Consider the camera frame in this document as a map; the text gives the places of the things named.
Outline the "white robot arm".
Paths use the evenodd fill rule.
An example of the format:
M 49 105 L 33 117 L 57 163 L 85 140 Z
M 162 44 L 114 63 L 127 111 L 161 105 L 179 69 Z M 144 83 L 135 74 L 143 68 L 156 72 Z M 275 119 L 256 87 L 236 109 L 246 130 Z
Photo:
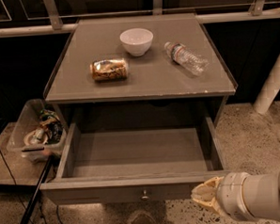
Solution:
M 199 206 L 236 221 L 264 218 L 280 222 L 280 171 L 213 177 L 194 187 L 191 197 Z

